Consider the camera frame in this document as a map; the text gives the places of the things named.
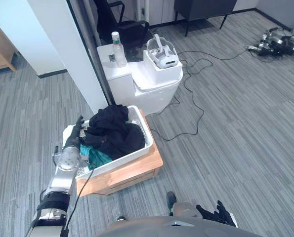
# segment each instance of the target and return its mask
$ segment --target wooden crate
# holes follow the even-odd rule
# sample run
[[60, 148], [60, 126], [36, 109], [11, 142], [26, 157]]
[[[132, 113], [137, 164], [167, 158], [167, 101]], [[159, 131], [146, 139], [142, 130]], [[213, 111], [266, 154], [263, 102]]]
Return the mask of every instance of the wooden crate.
[[[81, 197], [88, 194], [112, 194], [146, 179], [155, 177], [162, 165], [162, 158], [157, 145], [154, 142], [149, 150], [149, 153], [144, 156], [141, 156], [106, 173], [90, 178], [81, 193]], [[77, 179], [78, 194], [80, 193], [86, 180], [87, 178]]]

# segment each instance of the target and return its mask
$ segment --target black glove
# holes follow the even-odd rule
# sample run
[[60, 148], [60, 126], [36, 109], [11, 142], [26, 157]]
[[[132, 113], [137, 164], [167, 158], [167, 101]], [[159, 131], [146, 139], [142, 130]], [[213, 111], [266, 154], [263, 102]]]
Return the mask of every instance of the black glove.
[[203, 209], [200, 205], [196, 205], [196, 209], [201, 213], [202, 217], [210, 221], [218, 221], [219, 214], [217, 212], [211, 213]]
[[226, 208], [224, 207], [222, 202], [219, 201], [219, 200], [217, 202], [217, 209], [219, 211], [219, 220], [218, 220], [218, 222], [236, 227], [235, 223], [231, 219], [231, 216], [230, 216], [229, 212], [226, 210]]
[[64, 146], [64, 148], [66, 147], [76, 147], [78, 149], [80, 149], [80, 130], [82, 129], [82, 124], [84, 123], [83, 120], [83, 116], [80, 115], [76, 125], [73, 127], [72, 133], [70, 135], [70, 137], [68, 137], [67, 141], [66, 141], [66, 145]]

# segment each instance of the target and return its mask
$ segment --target baseboard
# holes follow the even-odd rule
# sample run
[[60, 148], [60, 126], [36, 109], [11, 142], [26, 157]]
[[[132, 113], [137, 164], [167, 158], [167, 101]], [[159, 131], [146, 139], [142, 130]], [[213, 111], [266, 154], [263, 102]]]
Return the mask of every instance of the baseboard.
[[45, 74], [41, 74], [41, 75], [37, 75], [39, 78], [46, 78], [46, 77], [50, 77], [50, 76], [54, 76], [54, 75], [58, 75], [58, 74], [61, 74], [61, 73], [66, 73], [68, 72], [68, 70], [66, 69], [62, 69], [62, 70], [59, 70], [59, 71], [55, 71], [55, 72], [51, 72], [51, 73], [45, 73]]
[[256, 8], [247, 8], [247, 9], [242, 9], [242, 10], [238, 10], [238, 11], [233, 11], [231, 14], [236, 14], [236, 13], [241, 13], [241, 12], [247, 12], [247, 11], [255, 11]]
[[186, 20], [182, 19], [182, 20], [177, 20], [176, 22], [175, 21], [169, 21], [169, 22], [165, 22], [165, 23], [161, 23], [161, 24], [157, 24], [157, 25], [152, 25], [149, 28], [153, 29], [153, 28], [162, 27], [162, 26], [174, 25], [174, 23], [178, 24], [178, 23], [181, 23], [181, 22], [186, 22]]
[[292, 29], [286, 25], [284, 25], [282, 22], [279, 22], [278, 20], [274, 19], [272, 16], [269, 16], [268, 14], [264, 13], [263, 11], [259, 10], [259, 9], [255, 9], [256, 12], [260, 13], [262, 16], [264, 16], [265, 18], [269, 19], [270, 21], [274, 22], [275, 24], [277, 24], [278, 26], [284, 28], [285, 30], [291, 31]]
[[[278, 26], [280, 26], [288, 31], [292, 30], [290, 27], [284, 25], [283, 23], [279, 22], [278, 20], [274, 19], [273, 17], [269, 16], [268, 14], [264, 13], [263, 11], [255, 8], [255, 7], [243, 9], [243, 10], [238, 10], [238, 11], [233, 11], [231, 14], [242, 13], [242, 12], [247, 12], [247, 11], [256, 11], [256, 12], [260, 13], [262, 16], [264, 16], [265, 18], [267, 18], [268, 20], [277, 24]], [[157, 24], [157, 25], [152, 25], [149, 28], [153, 29], [153, 28], [157, 28], [157, 27], [169, 26], [169, 25], [173, 25], [174, 23], [178, 24], [178, 23], [182, 23], [182, 22], [186, 22], [186, 20], [182, 19], [182, 20], [177, 20], [176, 22], [175, 21], [165, 22], [165, 23], [161, 23], [161, 24]]]

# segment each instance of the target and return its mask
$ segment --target gray carpet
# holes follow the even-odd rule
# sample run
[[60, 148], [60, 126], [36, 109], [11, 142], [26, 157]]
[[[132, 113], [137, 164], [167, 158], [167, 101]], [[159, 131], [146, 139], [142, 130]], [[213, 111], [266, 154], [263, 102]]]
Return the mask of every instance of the gray carpet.
[[[274, 26], [255, 12], [230, 15], [218, 30], [221, 21], [195, 22], [186, 38], [183, 23], [158, 31], [178, 52], [230, 58]], [[294, 237], [294, 56], [271, 63], [247, 52], [230, 61], [199, 53], [180, 56], [189, 65], [200, 57], [214, 66], [187, 81], [205, 110], [199, 134], [165, 142], [154, 133], [164, 160], [159, 176], [108, 197], [82, 198], [70, 236], [98, 234], [119, 215], [167, 215], [165, 195], [175, 191], [179, 200], [210, 211], [221, 200], [241, 229]], [[24, 235], [54, 172], [51, 153], [63, 129], [79, 114], [92, 115], [67, 73], [39, 79], [25, 60], [15, 63], [17, 72], [0, 70], [0, 237]], [[205, 65], [201, 61], [189, 71]], [[181, 105], [147, 118], [166, 138], [194, 132], [201, 115], [182, 85], [176, 97]]]

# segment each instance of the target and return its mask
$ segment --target toilet lid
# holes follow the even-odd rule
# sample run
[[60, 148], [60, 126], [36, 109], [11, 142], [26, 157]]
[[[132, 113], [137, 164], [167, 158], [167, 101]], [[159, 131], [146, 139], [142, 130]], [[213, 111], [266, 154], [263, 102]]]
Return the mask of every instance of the toilet lid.
[[157, 90], [162, 90], [162, 89], [165, 89], [167, 87], [171, 87], [171, 86], [174, 86], [176, 85], [177, 83], [180, 83], [180, 81], [182, 80], [183, 78], [183, 71], [181, 70], [180, 72], [180, 76], [178, 78], [178, 80], [174, 80], [170, 83], [163, 83], [161, 86], [155, 86], [153, 88], [148, 88], [146, 89], [145, 87], [139, 87], [137, 84], [136, 84], [136, 81], [134, 80], [134, 84], [135, 84], [135, 90], [136, 90], [136, 94], [141, 94], [141, 93], [146, 93], [146, 92], [156, 92]]
[[156, 90], [156, 89], [177, 83], [183, 77], [183, 71], [181, 69], [180, 76], [177, 79], [164, 81], [162, 83], [155, 83], [150, 78], [146, 77], [148, 73], [146, 72], [142, 64], [130, 63], [130, 68], [131, 68], [132, 79], [135, 82], [137, 88], [140, 91], [145, 91], [145, 92]]

